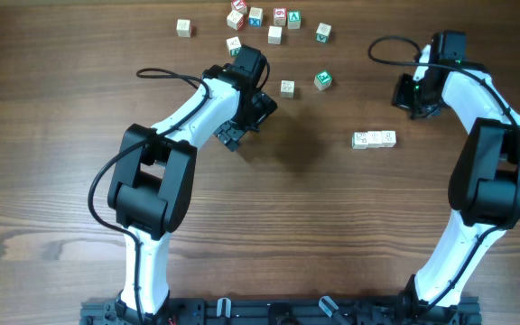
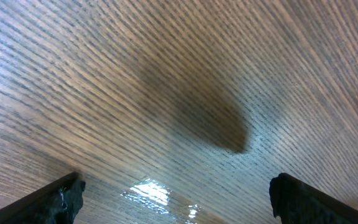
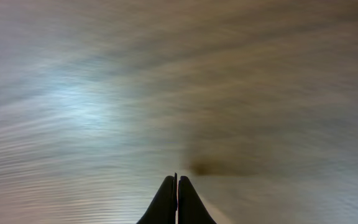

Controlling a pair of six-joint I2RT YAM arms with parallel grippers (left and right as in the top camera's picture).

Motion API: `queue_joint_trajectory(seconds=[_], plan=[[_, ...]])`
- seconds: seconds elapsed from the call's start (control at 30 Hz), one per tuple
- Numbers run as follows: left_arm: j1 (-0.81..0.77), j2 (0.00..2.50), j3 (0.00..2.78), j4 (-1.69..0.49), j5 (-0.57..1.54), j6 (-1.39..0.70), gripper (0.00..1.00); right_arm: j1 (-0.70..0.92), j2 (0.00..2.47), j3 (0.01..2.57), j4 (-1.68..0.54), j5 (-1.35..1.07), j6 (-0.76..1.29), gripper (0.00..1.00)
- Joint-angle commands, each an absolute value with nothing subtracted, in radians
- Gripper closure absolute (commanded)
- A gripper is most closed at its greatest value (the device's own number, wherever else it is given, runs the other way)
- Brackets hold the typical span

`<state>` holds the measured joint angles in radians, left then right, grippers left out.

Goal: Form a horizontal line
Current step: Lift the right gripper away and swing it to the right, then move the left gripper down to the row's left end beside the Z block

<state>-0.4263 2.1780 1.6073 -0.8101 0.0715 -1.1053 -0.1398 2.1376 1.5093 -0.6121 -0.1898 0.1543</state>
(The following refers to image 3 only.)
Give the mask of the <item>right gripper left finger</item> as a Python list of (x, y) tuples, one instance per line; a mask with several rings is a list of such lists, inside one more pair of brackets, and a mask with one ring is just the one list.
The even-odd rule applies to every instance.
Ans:
[(176, 224), (177, 173), (166, 176), (137, 224)]

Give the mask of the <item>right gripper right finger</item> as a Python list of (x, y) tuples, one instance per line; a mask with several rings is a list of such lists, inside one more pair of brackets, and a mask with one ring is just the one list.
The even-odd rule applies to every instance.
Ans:
[(216, 224), (187, 176), (178, 183), (178, 224)]

